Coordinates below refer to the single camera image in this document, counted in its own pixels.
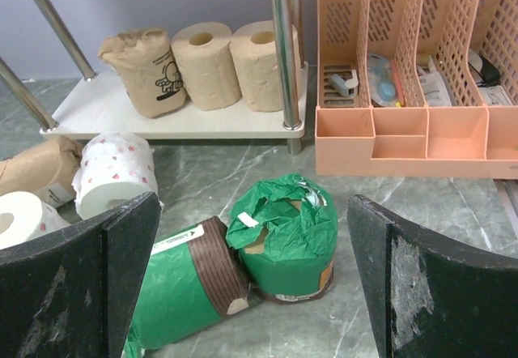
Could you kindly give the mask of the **brown roll with cartoon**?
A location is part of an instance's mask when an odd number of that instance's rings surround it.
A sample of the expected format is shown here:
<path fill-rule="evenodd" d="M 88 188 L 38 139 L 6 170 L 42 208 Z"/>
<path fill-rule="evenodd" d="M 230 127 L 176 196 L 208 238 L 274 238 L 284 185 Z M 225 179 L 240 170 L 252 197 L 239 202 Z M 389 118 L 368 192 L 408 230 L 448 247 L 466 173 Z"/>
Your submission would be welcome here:
<path fill-rule="evenodd" d="M 110 36 L 98 57 L 118 73 L 132 105 L 144 117 L 160 117 L 185 104 L 187 92 L 167 30 L 141 28 Z"/>

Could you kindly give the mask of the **tan unwrapped paper roll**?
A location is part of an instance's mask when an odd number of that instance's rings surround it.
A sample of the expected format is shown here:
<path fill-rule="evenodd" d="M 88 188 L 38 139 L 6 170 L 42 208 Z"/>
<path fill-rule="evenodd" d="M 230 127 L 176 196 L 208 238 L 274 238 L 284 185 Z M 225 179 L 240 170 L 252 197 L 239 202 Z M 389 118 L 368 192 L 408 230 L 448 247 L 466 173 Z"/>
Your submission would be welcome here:
<path fill-rule="evenodd" d="M 283 110 L 273 22 L 259 21 L 239 28 L 229 49 L 247 106 L 254 112 Z"/>
<path fill-rule="evenodd" d="M 185 89 L 202 111 L 223 109 L 241 99 L 240 84 L 229 48 L 231 29 L 224 23 L 196 23 L 171 41 Z"/>

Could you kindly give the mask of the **green paper roll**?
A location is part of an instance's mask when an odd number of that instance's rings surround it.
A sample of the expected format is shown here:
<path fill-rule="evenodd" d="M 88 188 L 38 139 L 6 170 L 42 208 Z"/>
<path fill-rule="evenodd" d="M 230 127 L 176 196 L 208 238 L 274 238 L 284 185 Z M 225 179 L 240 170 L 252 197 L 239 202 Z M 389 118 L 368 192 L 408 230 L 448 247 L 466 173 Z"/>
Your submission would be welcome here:
<path fill-rule="evenodd" d="M 337 211 L 326 190 L 298 173 L 259 181 L 231 209 L 226 241 L 265 300 L 317 300 L 333 282 Z"/>

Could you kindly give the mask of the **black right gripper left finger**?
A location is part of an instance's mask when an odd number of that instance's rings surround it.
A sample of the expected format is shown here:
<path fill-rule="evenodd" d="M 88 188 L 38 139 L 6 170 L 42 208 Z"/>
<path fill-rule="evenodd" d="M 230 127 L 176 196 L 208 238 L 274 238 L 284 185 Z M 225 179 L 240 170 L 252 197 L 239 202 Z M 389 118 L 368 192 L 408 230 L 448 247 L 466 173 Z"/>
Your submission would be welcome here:
<path fill-rule="evenodd" d="M 141 194 L 1 252 L 3 357 L 119 357 L 161 207 Z"/>

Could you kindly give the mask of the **brown roll white label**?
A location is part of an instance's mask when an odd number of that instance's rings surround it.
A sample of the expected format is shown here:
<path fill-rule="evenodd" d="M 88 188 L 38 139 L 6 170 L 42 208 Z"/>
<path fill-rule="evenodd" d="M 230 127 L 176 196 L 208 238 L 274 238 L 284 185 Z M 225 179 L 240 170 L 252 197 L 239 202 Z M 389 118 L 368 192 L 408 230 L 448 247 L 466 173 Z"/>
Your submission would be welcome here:
<path fill-rule="evenodd" d="M 1 162 L 1 194 L 25 191 L 52 207 L 74 200 L 74 175 L 80 167 L 83 145 L 59 136 Z"/>

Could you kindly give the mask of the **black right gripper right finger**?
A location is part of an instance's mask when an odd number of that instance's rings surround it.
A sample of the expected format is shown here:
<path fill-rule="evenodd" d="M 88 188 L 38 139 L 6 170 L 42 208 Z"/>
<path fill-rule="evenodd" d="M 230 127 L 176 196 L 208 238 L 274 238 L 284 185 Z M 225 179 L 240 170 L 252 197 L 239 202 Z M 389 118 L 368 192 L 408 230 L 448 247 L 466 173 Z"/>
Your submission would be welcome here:
<path fill-rule="evenodd" d="M 381 357 L 515 357 L 517 260 L 446 237 L 363 195 L 347 223 Z"/>

